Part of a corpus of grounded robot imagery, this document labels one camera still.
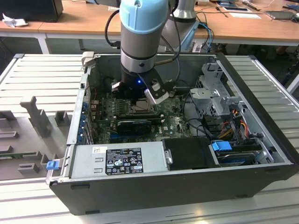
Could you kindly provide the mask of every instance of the floor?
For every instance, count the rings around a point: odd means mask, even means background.
[[[38,41],[35,38],[2,37],[0,41],[0,74],[9,64],[16,53],[41,54]],[[83,40],[85,50],[80,50],[77,39],[49,39],[48,45],[53,54],[82,54],[84,51],[95,51],[99,53],[112,53],[118,50],[112,49],[105,40]],[[255,55],[258,60],[273,74],[278,81],[282,81],[285,74],[295,59],[289,57],[277,57],[275,46],[250,46],[237,44],[227,45],[228,54]],[[296,47],[289,47],[287,51],[293,53]],[[294,92],[299,98],[299,90]]]

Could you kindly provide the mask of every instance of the wooden table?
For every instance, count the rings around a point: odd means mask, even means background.
[[[270,0],[254,1],[255,4],[261,6],[267,6],[270,2]],[[299,24],[292,21],[272,20],[263,13],[265,11],[285,10],[282,6],[285,6],[287,3],[295,4],[284,0],[275,0],[267,8],[257,7],[261,9],[259,12],[248,7],[252,13],[258,14],[261,19],[235,18],[229,13],[226,13],[228,16],[226,18],[222,13],[209,13],[219,12],[215,9],[214,3],[209,3],[206,7],[196,7],[195,11],[208,12],[206,13],[207,23],[214,31],[216,42],[297,46],[299,44]],[[241,7],[246,7],[240,2],[237,4]],[[205,21],[203,13],[199,13],[198,16],[202,21]],[[206,38],[206,31],[198,30],[195,38]]]
[[[255,0],[255,3],[266,6],[271,0]],[[282,6],[289,3],[283,0],[275,0],[270,7],[261,8],[265,10],[282,10]],[[104,39],[106,22],[111,15],[107,6],[86,4],[84,1],[72,2],[63,1],[64,11],[57,23],[29,22],[29,26],[23,28],[9,28],[0,24],[0,36],[35,37],[38,39],[42,52],[49,53],[47,38],[68,38],[79,39],[81,47],[82,39]],[[297,46],[299,44],[299,24],[292,21],[272,21],[266,14],[259,14],[261,19],[234,18],[226,13],[218,12],[214,3],[207,6],[195,7],[196,11],[206,13],[209,27],[214,31],[214,42],[236,43],[236,44],[257,44],[257,45],[285,45]],[[204,21],[204,15],[198,14]],[[119,16],[116,15],[109,27],[109,38],[119,40],[121,24]],[[195,41],[202,43],[207,37],[204,29],[197,30]]]

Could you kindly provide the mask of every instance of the blue wire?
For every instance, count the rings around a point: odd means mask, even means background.
[[[209,43],[209,47],[206,49],[206,52],[209,51],[209,49],[211,49],[211,44],[212,44],[212,34],[211,34],[211,30],[209,27],[207,27],[205,24],[201,23],[200,22],[200,25],[202,25],[204,28],[207,29],[207,31],[209,32],[209,35],[210,35],[210,43]]]

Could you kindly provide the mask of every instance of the power supply label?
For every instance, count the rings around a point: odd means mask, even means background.
[[[141,148],[108,149],[105,172],[107,175],[143,173]]]

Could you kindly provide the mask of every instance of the robotic arm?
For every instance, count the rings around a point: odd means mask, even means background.
[[[198,25],[194,5],[195,0],[121,1],[122,74],[112,91],[122,92],[133,101],[145,95],[152,104],[168,98],[175,82],[164,83],[155,66],[178,60],[181,46],[190,45]],[[171,43],[179,51],[171,59],[156,62],[158,47],[165,44],[161,35],[168,40],[166,45]]]

